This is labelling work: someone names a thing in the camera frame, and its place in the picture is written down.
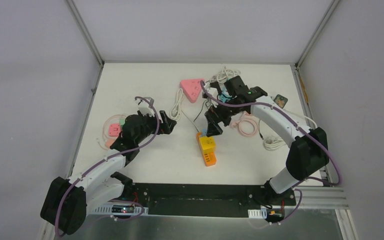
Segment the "teal power strip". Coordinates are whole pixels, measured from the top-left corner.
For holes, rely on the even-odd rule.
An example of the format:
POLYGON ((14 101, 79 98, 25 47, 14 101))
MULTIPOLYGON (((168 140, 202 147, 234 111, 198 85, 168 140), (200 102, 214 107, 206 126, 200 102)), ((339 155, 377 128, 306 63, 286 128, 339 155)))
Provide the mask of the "teal power strip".
POLYGON ((233 97, 229 95, 228 91, 227 90, 223 90, 218 96, 217 96, 217 99, 222 102, 222 103, 226 103, 228 101, 230 101, 233 97))

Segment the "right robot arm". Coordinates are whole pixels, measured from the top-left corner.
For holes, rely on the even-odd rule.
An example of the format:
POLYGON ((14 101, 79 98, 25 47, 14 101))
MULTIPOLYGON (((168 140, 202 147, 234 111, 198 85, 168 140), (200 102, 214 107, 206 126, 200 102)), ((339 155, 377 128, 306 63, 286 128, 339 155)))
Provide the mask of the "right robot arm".
POLYGON ((286 143, 289 152, 285 167, 263 186, 261 200, 276 205, 284 193, 326 166, 332 157, 328 151, 326 132, 293 120, 259 86, 248 87, 238 75, 224 83, 230 95, 227 102, 219 101, 206 89, 204 94, 216 103, 204 114, 208 137, 223 134, 220 123, 228 126, 232 117, 246 112, 266 123, 286 143))

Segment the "pink triangular power strip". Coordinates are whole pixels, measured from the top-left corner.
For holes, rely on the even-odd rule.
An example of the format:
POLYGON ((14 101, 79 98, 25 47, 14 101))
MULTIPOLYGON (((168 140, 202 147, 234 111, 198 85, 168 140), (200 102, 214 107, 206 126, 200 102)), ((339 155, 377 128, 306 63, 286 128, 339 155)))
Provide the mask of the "pink triangular power strip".
POLYGON ((190 103, 194 104, 199 98, 202 91, 201 81, 204 81, 204 79, 183 79, 179 82, 179 86, 182 89, 184 96, 190 103))

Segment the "green plug adapter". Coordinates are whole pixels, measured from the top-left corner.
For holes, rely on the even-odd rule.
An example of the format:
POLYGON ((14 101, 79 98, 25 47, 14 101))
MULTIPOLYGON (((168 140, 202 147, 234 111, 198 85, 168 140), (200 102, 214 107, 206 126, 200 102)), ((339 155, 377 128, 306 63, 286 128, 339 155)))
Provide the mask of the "green plug adapter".
POLYGON ((120 118, 119 119, 119 125, 122 127, 124 124, 125 124, 125 119, 124 118, 120 118))

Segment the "pink plug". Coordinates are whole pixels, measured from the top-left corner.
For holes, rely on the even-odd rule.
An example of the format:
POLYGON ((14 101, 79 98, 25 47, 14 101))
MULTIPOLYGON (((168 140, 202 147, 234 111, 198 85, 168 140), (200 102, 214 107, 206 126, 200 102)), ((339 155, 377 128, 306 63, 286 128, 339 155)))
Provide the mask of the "pink plug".
POLYGON ((110 149, 111 146, 112 146, 112 144, 113 144, 114 142, 115 142, 115 139, 110 138, 110 139, 108 139, 108 140, 105 142, 105 146, 106 146, 108 149, 110 149))

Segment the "yellow plug adapter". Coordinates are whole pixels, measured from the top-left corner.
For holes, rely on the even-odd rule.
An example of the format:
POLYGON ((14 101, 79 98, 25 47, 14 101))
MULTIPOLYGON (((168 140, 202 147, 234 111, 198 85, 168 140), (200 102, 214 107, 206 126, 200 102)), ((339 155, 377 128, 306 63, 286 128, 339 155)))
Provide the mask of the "yellow plug adapter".
POLYGON ((198 137, 198 145, 203 155, 213 153, 216 150, 216 142, 212 136, 198 137))

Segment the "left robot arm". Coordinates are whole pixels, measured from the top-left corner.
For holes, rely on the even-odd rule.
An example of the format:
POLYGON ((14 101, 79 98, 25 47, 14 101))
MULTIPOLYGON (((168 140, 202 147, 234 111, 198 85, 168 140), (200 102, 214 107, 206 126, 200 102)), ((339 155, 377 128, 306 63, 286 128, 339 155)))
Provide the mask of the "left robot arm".
POLYGON ((127 202, 133 189, 131 179, 119 171, 134 160, 143 140, 169 135, 177 124, 165 111, 160 116, 137 112, 125 118, 118 137, 104 157, 89 168, 69 178, 55 178, 48 189, 40 217, 55 227, 56 233, 71 235, 86 217, 104 203, 118 199, 127 202))

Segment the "pink plug adapter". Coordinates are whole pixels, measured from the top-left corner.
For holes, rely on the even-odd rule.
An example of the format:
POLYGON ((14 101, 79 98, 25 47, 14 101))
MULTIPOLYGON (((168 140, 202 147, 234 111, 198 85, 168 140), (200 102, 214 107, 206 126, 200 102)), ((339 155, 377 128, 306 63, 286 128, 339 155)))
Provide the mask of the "pink plug adapter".
POLYGON ((119 123, 111 123, 108 127, 107 134, 111 138, 116 138, 119 136, 121 131, 122 131, 122 128, 121 128, 121 125, 119 123))

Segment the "black power adapter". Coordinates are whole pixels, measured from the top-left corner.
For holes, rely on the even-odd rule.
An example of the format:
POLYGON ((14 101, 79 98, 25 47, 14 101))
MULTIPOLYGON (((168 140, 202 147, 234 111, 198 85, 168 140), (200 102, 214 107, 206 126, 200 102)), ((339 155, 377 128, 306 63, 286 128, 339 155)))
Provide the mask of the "black power adapter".
POLYGON ((219 84, 218 81, 211 81, 211 82, 209 83, 209 86, 210 86, 211 88, 216 89, 218 94, 222 93, 222 90, 221 90, 221 87, 220 87, 220 84, 219 84))

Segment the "orange power strip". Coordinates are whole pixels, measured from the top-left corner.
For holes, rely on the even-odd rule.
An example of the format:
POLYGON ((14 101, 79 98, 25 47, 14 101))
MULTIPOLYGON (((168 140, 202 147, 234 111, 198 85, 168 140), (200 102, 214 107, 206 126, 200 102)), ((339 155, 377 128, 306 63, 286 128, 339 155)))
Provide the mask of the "orange power strip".
MULTIPOLYGON (((198 144, 198 137, 202 137, 201 134, 202 134, 201 132, 198 132, 196 134, 197 144, 198 144)), ((217 163, 215 152, 211 152, 209 154, 202 154, 202 152, 201 152, 201 155, 202 155, 202 158, 203 158, 203 161, 204 161, 204 164, 206 167, 214 166, 217 163)))

